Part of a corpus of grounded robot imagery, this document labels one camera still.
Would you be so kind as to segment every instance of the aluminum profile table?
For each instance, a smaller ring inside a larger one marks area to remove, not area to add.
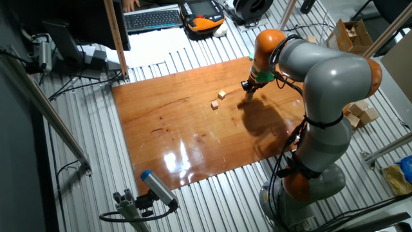
[[[296,24],[335,24],[319,1],[308,15],[300,13],[302,3],[303,0],[297,2],[285,29],[291,29]],[[286,0],[275,1],[267,12],[270,23],[265,26],[240,32],[233,23],[227,21],[229,30],[225,37],[205,36],[201,41],[187,40],[185,48],[171,52],[164,63],[129,69],[130,82],[161,78],[163,75],[248,56],[254,52],[256,35],[267,28],[277,28],[286,6]],[[326,29],[323,32],[322,27],[313,26],[297,32],[302,37],[314,35],[317,42],[324,45],[331,31]],[[102,74],[102,79],[110,76]],[[42,90],[50,96],[67,81],[68,77],[46,78]],[[74,78],[71,84],[80,86],[93,82]],[[113,86],[119,84],[127,83],[120,81],[113,83]],[[349,149],[336,162],[346,175],[346,187],[335,196],[315,203],[315,218],[309,221],[311,228],[324,224],[339,213],[392,197],[378,169],[369,170],[359,155],[361,150],[377,151],[408,132],[395,120],[393,107],[385,99],[383,92],[366,99],[379,112],[380,118],[354,132]],[[138,195],[110,86],[103,84],[79,88],[61,95],[52,105],[89,155],[93,166],[90,177],[77,171],[80,167],[78,164],[62,171],[59,176],[67,230],[133,231],[129,224],[110,224],[98,219],[101,213],[115,211],[112,193],[130,188],[134,195]],[[54,144],[57,167],[50,162],[53,172],[74,161],[75,157],[53,130],[51,134],[48,133],[47,122],[44,128],[50,160],[53,158],[50,141]],[[379,158],[377,164],[389,166],[410,155],[411,151],[411,146],[405,145]],[[264,181],[270,178],[274,164],[275,158],[270,158],[174,189],[173,193],[179,198],[181,208],[167,218],[148,224],[152,231],[272,231],[271,222],[259,206],[258,193]],[[55,199],[58,199],[56,187]],[[59,226],[64,231],[58,200],[56,206]],[[153,210],[155,215],[159,215],[167,209],[158,202]]]

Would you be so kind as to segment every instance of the black keyboard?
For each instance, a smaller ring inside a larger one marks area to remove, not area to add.
[[[129,34],[183,25],[178,10],[131,14],[125,15],[124,18],[126,30]]]

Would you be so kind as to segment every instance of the wooden board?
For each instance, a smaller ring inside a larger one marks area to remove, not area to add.
[[[281,152],[303,119],[303,100],[273,82],[238,108],[251,65],[244,57],[113,88],[141,194],[145,169],[174,189]]]

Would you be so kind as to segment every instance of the yellow object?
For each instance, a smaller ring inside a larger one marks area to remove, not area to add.
[[[398,165],[384,168],[382,174],[391,184],[396,195],[405,195],[412,192],[412,185],[406,181],[405,175]]]

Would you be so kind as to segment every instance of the small wooden cube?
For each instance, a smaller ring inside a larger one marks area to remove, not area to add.
[[[350,41],[354,41],[357,38],[357,34],[355,32],[349,32],[348,33]]]
[[[218,97],[220,100],[223,100],[225,96],[226,96],[226,93],[223,90],[218,93]]]
[[[352,129],[354,130],[358,126],[360,119],[352,113],[348,113],[346,118],[348,118],[350,124],[352,125]]]
[[[379,113],[374,108],[370,108],[361,113],[359,119],[363,125],[367,125],[368,123],[375,121],[379,117]]]
[[[308,37],[305,40],[317,44],[316,37],[314,37],[313,35],[308,35]]]
[[[219,108],[219,103],[217,101],[212,101],[211,106],[213,110],[217,110]]]
[[[359,117],[359,115],[361,115],[361,113],[363,113],[368,106],[369,104],[366,101],[360,100],[350,105],[348,110],[353,113],[354,116]]]

